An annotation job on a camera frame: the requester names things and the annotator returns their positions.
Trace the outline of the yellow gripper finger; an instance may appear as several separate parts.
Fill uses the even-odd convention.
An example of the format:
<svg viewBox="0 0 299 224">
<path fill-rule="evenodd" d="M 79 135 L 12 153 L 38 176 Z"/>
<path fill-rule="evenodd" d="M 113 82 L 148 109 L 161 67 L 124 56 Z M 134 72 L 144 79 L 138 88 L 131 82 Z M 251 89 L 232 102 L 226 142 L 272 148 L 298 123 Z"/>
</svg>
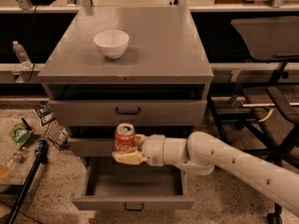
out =
<svg viewBox="0 0 299 224">
<path fill-rule="evenodd" d="M 134 138 L 134 145 L 140 149 L 144 143 L 144 141 L 147 139 L 147 136 L 144 134 L 136 134 Z"/>
<path fill-rule="evenodd" d="M 138 150 L 131 151 L 129 153 L 112 152 L 113 159 L 122 164 L 139 165 L 146 161 L 146 157 Z"/>
</svg>

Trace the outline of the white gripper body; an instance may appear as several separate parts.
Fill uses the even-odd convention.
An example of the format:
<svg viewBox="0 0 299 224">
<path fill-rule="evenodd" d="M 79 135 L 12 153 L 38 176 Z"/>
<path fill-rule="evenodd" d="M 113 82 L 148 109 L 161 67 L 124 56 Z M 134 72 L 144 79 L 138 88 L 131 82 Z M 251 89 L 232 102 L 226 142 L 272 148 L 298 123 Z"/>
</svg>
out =
<svg viewBox="0 0 299 224">
<path fill-rule="evenodd" d="M 145 162 L 150 166 L 164 166 L 164 141 L 166 137 L 154 134 L 145 139 L 142 154 Z"/>
</svg>

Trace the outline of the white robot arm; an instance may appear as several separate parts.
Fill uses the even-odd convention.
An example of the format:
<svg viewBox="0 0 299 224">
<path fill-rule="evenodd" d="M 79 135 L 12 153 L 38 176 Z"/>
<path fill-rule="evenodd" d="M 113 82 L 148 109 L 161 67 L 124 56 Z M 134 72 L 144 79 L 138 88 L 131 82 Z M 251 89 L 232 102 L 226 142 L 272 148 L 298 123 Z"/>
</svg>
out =
<svg viewBox="0 0 299 224">
<path fill-rule="evenodd" d="M 299 216 L 297 173 L 231 147 L 208 133 L 194 132 L 187 138 L 139 134 L 136 140 L 128 149 L 117 147 L 113 159 L 128 165 L 173 165 L 196 175 L 209 175 L 220 167 Z"/>
</svg>

